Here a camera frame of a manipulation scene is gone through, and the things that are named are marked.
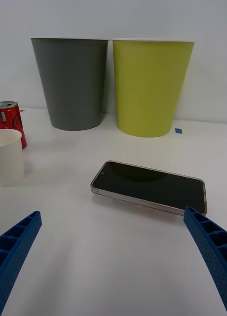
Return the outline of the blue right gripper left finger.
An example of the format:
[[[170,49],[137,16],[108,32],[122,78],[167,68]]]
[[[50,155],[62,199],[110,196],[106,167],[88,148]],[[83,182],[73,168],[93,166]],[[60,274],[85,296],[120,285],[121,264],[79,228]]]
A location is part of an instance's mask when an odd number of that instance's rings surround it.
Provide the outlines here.
[[[35,211],[0,236],[0,315],[41,226]]]

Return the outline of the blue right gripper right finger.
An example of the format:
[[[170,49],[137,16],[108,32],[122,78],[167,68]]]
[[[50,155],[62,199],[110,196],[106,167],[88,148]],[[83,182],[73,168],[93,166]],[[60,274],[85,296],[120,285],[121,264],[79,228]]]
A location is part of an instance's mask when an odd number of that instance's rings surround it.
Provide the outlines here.
[[[227,231],[191,207],[184,223],[196,243],[227,311]]]

